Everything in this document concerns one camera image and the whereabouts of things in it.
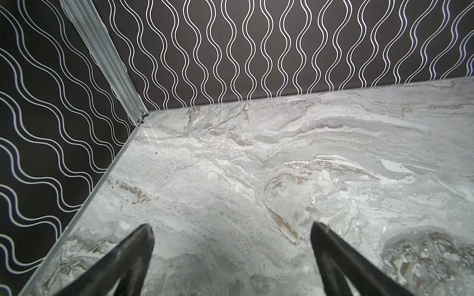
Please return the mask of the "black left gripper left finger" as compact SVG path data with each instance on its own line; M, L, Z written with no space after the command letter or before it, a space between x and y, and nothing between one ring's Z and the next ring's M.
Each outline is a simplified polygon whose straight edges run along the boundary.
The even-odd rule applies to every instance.
M154 233L142 224L101 260L57 293L59 296L139 296L154 248Z

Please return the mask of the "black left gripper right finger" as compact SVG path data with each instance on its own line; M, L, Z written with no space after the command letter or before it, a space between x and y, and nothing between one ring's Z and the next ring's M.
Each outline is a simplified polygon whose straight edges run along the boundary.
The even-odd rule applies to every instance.
M351 296L350 282L362 296L411 296L326 224L313 222L311 245L325 294Z

